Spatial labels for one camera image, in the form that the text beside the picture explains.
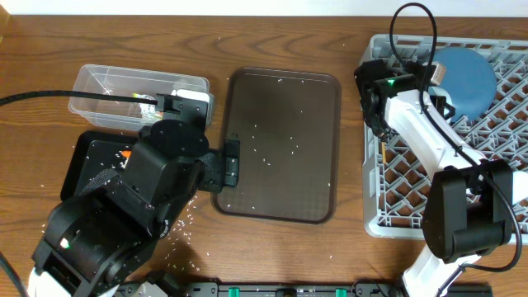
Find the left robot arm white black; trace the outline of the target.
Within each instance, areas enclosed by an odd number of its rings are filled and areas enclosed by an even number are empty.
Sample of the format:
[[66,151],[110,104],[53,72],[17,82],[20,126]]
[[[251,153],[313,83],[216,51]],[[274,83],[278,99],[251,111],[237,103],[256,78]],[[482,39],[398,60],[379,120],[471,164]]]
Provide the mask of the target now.
[[240,141],[210,148],[200,126],[147,126],[121,171],[104,169],[50,214],[32,256],[30,296],[112,296],[153,255],[197,191],[238,184]]

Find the light blue cup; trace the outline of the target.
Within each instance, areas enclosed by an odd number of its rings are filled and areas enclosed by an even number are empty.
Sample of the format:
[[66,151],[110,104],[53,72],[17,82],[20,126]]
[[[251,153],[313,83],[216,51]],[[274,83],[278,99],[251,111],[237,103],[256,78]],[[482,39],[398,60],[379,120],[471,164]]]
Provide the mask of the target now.
[[512,173],[512,204],[516,205],[528,197],[528,173]]

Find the wooden chopstick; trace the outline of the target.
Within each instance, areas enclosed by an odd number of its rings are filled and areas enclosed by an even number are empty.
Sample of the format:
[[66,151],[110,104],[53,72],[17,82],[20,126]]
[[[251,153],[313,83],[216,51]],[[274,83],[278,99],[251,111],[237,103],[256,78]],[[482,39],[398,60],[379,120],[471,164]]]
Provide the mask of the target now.
[[386,164],[386,163],[387,163],[387,157],[386,157],[386,143],[385,143],[385,142],[381,142],[380,147],[381,147],[380,152],[381,152],[381,154],[382,154],[382,163],[383,163],[383,164]]

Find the yellow green snack wrapper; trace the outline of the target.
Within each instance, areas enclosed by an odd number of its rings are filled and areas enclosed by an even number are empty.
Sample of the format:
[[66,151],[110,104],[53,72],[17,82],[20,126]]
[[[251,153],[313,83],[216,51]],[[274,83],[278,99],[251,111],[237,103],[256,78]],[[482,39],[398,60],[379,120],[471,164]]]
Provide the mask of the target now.
[[[139,99],[146,99],[150,101],[155,100],[154,97],[147,95],[147,94],[134,93],[133,97],[139,98]],[[154,105],[139,103],[139,109],[140,109],[141,117],[143,120],[155,121],[155,120],[161,120],[163,118],[163,115],[155,110]]]

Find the dark blue bowl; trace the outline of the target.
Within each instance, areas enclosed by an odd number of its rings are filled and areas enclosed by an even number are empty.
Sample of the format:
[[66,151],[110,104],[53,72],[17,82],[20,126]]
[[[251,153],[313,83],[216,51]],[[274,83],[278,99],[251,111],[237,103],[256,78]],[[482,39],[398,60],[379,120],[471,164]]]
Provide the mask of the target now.
[[433,59],[445,67],[445,75],[437,87],[430,86],[430,95],[445,96],[455,108],[451,122],[466,116],[476,120],[492,104],[497,83],[491,64],[477,52],[458,47],[439,49]]

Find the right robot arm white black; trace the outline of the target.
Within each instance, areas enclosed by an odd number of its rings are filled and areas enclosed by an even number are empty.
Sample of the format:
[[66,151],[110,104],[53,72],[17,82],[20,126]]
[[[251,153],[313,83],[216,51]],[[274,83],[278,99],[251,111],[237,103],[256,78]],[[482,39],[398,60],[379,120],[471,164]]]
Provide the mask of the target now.
[[520,187],[527,175],[502,159],[488,161],[452,129],[448,93],[428,92],[445,72],[442,64],[428,62],[397,74],[381,59],[354,72],[366,125],[380,139],[401,136],[431,181],[422,215],[426,245],[392,296],[444,296],[468,269],[500,273],[521,258],[513,207],[524,198]]

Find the orange carrot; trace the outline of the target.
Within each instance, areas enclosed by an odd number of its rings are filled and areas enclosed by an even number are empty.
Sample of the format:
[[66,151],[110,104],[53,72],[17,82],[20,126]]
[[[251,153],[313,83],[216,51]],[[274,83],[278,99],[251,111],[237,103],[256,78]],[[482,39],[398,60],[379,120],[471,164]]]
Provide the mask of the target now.
[[129,158],[131,155],[131,152],[129,150],[121,151],[120,153],[124,158]]

